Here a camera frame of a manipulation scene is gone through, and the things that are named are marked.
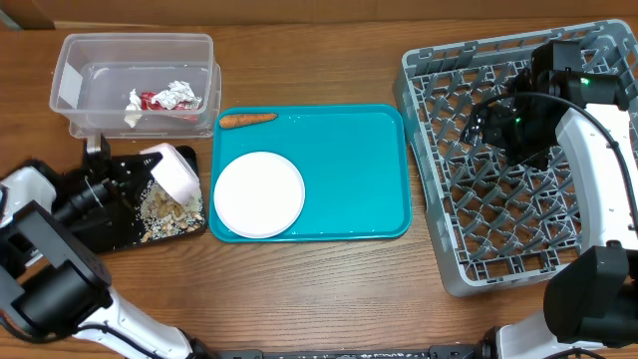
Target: carrot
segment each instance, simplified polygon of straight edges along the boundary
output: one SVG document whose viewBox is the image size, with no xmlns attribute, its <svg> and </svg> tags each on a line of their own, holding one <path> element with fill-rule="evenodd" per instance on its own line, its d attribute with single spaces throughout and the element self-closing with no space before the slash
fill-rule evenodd
<svg viewBox="0 0 638 359">
<path fill-rule="evenodd" d="M 277 114 L 236 114 L 227 115 L 219 120 L 223 129 L 234 129 L 242 126 L 261 124 L 277 118 Z"/>
</svg>

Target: wooden table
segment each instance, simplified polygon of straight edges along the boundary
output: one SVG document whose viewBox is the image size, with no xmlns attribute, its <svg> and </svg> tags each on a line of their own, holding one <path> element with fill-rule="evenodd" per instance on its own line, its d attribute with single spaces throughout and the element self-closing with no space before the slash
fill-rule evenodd
<svg viewBox="0 0 638 359">
<path fill-rule="evenodd" d="M 394 104 L 392 82 L 410 49 L 542 30 L 595 19 L 429 21 L 159 29 L 212 36 L 224 108 Z M 624 19 L 638 29 L 638 17 Z M 82 143 L 48 106 L 66 31 L 0 34 L 0 174 L 35 157 L 56 171 L 80 162 Z M 129 154 L 159 141 L 112 141 Z M 210 193 L 210 140 L 171 141 L 199 155 Z M 428 348 L 475 343 L 495 325 L 542 307 L 544 284 L 455 298 L 442 286 L 410 153 L 414 221 L 396 240 L 239 244 L 200 237 L 105 255 L 115 287 L 157 320 L 213 349 L 264 351 Z M 606 351 L 638 356 L 638 348 Z M 2 358 L 116 358 L 69 339 L 27 345 L 0 331 Z"/>
</svg>

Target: crate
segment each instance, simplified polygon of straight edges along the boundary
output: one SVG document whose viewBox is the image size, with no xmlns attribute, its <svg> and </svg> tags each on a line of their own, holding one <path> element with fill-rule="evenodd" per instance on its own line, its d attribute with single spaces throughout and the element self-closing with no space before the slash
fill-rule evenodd
<svg viewBox="0 0 638 359">
<path fill-rule="evenodd" d="M 619 20 L 403 56 L 395 98 L 419 166 L 441 278 L 452 295 L 545 280 L 580 254 L 578 204 L 560 147 L 551 149 L 550 166 L 540 171 L 508 167 L 502 150 L 459 142 L 472 105 L 501 94 L 528 66 L 531 52 L 550 40 L 578 41 L 584 71 L 620 75 L 638 125 L 638 46 Z M 635 140 L 633 127 L 631 134 Z"/>
</svg>

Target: transparent container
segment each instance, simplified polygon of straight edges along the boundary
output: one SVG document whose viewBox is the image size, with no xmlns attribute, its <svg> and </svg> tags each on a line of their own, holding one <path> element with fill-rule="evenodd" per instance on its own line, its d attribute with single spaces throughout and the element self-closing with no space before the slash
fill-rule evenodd
<svg viewBox="0 0 638 359">
<path fill-rule="evenodd" d="M 129 93 L 160 92 L 186 81 L 202 97 L 197 110 L 125 111 Z M 77 34 L 64 41 L 51 110 L 75 138 L 208 138 L 221 101 L 221 73 L 205 34 Z M 131 128 L 126 115 L 142 115 Z M 189 121 L 177 116 L 188 116 Z"/>
</svg>

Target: blue tray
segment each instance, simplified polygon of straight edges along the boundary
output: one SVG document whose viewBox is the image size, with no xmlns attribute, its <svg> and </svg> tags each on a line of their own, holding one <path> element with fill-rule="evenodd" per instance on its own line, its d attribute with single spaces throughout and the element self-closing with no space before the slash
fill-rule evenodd
<svg viewBox="0 0 638 359">
<path fill-rule="evenodd" d="M 412 222 L 403 120 L 388 105 L 233 108 L 231 114 L 275 113 L 274 121 L 224 130 L 215 123 L 210 219 L 226 242 L 394 238 Z M 221 171 L 255 151 L 282 155 L 303 176 L 299 218 L 281 234 L 250 239 L 219 219 L 212 195 Z"/>
</svg>

